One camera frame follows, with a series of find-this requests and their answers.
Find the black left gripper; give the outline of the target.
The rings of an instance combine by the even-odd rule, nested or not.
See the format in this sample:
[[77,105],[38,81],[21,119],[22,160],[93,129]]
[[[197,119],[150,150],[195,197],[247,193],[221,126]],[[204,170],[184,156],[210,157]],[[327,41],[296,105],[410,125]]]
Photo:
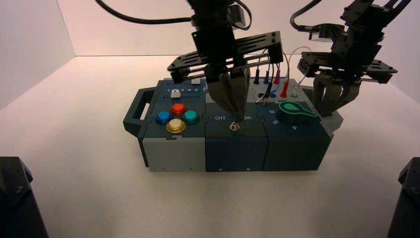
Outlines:
[[212,100],[242,121],[250,84],[250,71],[242,69],[283,62],[280,32],[235,39],[227,29],[192,36],[197,50],[177,57],[167,68],[174,83],[207,77]]

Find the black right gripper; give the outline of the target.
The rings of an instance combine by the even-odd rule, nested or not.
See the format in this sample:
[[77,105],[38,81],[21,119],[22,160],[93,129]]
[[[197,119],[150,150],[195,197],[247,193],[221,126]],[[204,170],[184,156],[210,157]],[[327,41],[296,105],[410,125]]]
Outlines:
[[330,52],[302,52],[298,69],[306,77],[315,77],[317,72],[327,72],[328,76],[346,80],[341,84],[333,83],[328,76],[314,79],[313,105],[320,115],[332,115],[333,112],[356,99],[361,81],[348,80],[369,76],[373,82],[386,84],[398,72],[394,67],[375,59],[381,49],[379,44],[384,38],[382,30],[344,30],[343,25],[317,25],[310,32],[319,39],[333,42]]

